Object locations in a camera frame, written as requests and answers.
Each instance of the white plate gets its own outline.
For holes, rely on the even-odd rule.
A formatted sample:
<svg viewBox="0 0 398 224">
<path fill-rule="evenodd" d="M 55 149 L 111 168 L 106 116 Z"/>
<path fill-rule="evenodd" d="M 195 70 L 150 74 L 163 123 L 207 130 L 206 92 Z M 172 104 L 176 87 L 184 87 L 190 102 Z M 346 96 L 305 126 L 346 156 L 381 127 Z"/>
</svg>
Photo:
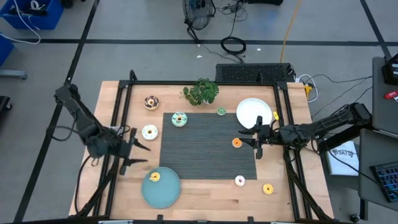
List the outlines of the white plate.
<svg viewBox="0 0 398 224">
<path fill-rule="evenodd" d="M 270 124 L 272 111 L 268 104 L 257 98 L 248 98 L 239 103 L 236 108 L 238 121 L 247 129 L 253 128 L 257 117 L 262 116 L 262 124 Z"/>
</svg>

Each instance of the gray floor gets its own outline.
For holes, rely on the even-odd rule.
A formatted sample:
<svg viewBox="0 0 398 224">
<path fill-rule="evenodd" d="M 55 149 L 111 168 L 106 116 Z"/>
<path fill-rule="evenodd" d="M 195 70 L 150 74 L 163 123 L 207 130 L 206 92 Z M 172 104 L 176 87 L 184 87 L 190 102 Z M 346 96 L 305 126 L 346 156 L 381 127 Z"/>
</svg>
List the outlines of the gray floor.
<svg viewBox="0 0 398 224">
<path fill-rule="evenodd" d="M 75 1 L 66 9 L 55 30 L 41 30 L 45 39 L 79 39 L 94 0 Z M 230 0 L 217 0 L 221 7 Z M 249 17 L 237 22 L 234 36 L 246 40 L 283 40 L 297 0 L 285 0 L 281 7 L 267 4 L 247 5 Z M 397 42 L 396 0 L 366 0 L 385 41 Z M 101 0 L 88 39 L 180 40 L 186 33 L 180 0 Z M 199 38 L 220 40 L 226 37 L 232 21 L 217 12 L 209 26 L 198 32 Z M 0 31 L 14 38 L 34 38 L 26 30 L 14 30 L 0 19 Z M 377 41 L 360 0 L 303 0 L 289 40 Z M 223 53 L 218 44 L 206 45 Z M 25 70 L 27 80 L 0 80 L 0 95 L 12 98 L 14 108 L 0 129 L 0 223 L 12 222 L 27 181 L 50 123 L 55 102 L 54 90 L 65 80 L 77 44 L 16 44 L 3 69 Z M 248 45 L 247 63 L 278 62 L 281 45 Z M 389 47 L 392 55 L 398 47 Z M 371 75 L 371 60 L 384 56 L 381 47 L 299 46 L 285 48 L 285 62 L 298 74 L 323 73 L 334 80 Z M 94 110 L 101 82 L 126 79 L 134 69 L 140 80 L 196 80 L 215 78 L 217 63 L 231 61 L 212 55 L 194 44 L 85 44 L 73 83 L 80 88 L 83 101 Z M 353 83 L 333 84 L 316 78 L 319 98 L 310 104 L 312 114 Z M 371 86 L 366 80 L 330 106 L 315 119 L 329 115 L 341 105 L 357 99 Z M 371 110 L 371 92 L 360 100 Z M 58 124 L 70 125 L 72 119 L 62 111 Z M 57 131 L 57 136 L 66 133 Z M 74 136 L 67 142 L 52 141 L 24 220 L 66 217 L 75 187 L 84 147 Z M 336 218 L 348 221 L 359 211 L 357 191 L 328 183 Z M 370 204 L 369 221 L 398 223 L 398 213 Z"/>
</svg>

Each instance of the green plant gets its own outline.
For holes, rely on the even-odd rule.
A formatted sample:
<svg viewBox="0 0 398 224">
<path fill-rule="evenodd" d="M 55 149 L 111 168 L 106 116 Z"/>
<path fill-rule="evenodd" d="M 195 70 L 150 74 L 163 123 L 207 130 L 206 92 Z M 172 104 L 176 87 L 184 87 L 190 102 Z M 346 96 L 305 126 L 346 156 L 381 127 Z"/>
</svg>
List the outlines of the green plant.
<svg viewBox="0 0 398 224">
<path fill-rule="evenodd" d="M 182 90 L 185 99 L 193 106 L 201 105 L 203 101 L 212 103 L 218 92 L 218 85 L 208 78 L 200 78 L 193 87 L 184 87 Z"/>
</svg>

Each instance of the wooden tabletop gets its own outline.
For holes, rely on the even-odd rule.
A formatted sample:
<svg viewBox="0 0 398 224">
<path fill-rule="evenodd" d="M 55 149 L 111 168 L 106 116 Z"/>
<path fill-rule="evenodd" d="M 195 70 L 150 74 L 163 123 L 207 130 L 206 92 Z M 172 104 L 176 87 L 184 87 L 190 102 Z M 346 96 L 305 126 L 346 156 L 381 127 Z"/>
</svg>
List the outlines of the wooden tabletop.
<svg viewBox="0 0 398 224">
<path fill-rule="evenodd" d="M 117 87 L 118 82 L 103 82 L 101 86 L 95 116 L 105 126 L 109 126 L 111 122 Z M 154 209 L 146 204 L 141 195 L 141 183 L 150 170 L 159 166 L 163 113 L 177 111 L 215 113 L 220 106 L 224 107 L 227 113 L 235 113 L 239 102 L 246 98 L 262 99 L 273 111 L 276 111 L 273 88 L 269 86 L 219 86 L 220 93 L 213 104 L 200 106 L 192 106 L 187 100 L 181 98 L 182 88 L 181 85 L 133 86 L 127 125 L 136 127 L 138 133 L 141 133 L 145 125 L 154 124 L 157 126 L 159 136 L 153 141 L 145 141 L 141 134 L 137 134 L 138 140 L 150 148 L 151 152 L 133 147 L 131 157 L 147 159 L 149 162 L 134 164 L 127 168 L 126 175 L 118 176 L 111 218 L 155 220 L 157 215 L 161 214 L 165 220 L 246 221 L 249 216 L 252 216 L 255 221 L 294 221 L 285 162 L 282 158 L 282 146 L 263 145 L 264 155 L 262 159 L 256 160 L 257 180 L 247 180 L 244 187 L 235 186 L 233 180 L 182 179 L 180 197 L 171 207 Z M 288 88 L 295 123 L 311 123 L 303 85 L 288 83 Z M 149 95 L 155 95 L 160 100 L 159 107 L 154 111 L 144 108 L 144 98 Z M 280 98 L 284 118 L 287 121 L 281 91 Z M 118 122 L 121 120 L 122 109 L 123 101 Z M 301 155 L 308 191 L 324 212 L 333 217 L 320 157 L 307 150 L 302 150 Z M 92 167 L 90 162 L 84 167 L 78 196 L 80 209 L 96 190 L 101 167 L 102 159 L 96 167 Z M 262 192 L 262 185 L 265 183 L 274 186 L 272 195 L 265 195 Z M 305 217 L 302 196 L 297 188 L 296 191 L 300 216 Z M 108 191 L 105 190 L 102 212 L 107 196 Z M 75 209 L 72 205 L 70 214 L 74 213 Z"/>
</svg>

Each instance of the blue container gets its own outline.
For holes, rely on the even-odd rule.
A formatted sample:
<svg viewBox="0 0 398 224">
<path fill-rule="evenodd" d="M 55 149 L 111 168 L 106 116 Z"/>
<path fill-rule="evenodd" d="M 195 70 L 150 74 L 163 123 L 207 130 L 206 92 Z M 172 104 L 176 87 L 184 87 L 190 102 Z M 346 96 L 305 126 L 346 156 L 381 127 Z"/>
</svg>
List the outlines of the blue container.
<svg viewBox="0 0 398 224">
<path fill-rule="evenodd" d="M 22 11 L 27 7 L 30 7 L 30 0 L 16 0 L 19 9 Z M 30 26 L 35 29 L 54 29 L 58 21 L 61 18 L 63 7 L 60 0 L 36 0 L 39 5 L 45 4 L 47 6 L 47 16 L 29 16 L 21 15 L 22 19 Z M 10 15 L 8 12 L 13 8 L 14 0 L 7 0 L 2 9 L 0 10 L 0 17 L 3 17 L 13 28 L 15 29 L 28 29 L 26 25 L 21 21 L 18 15 Z"/>
<path fill-rule="evenodd" d="M 13 44 L 0 35 L 0 66 L 4 63 L 13 48 Z"/>
</svg>

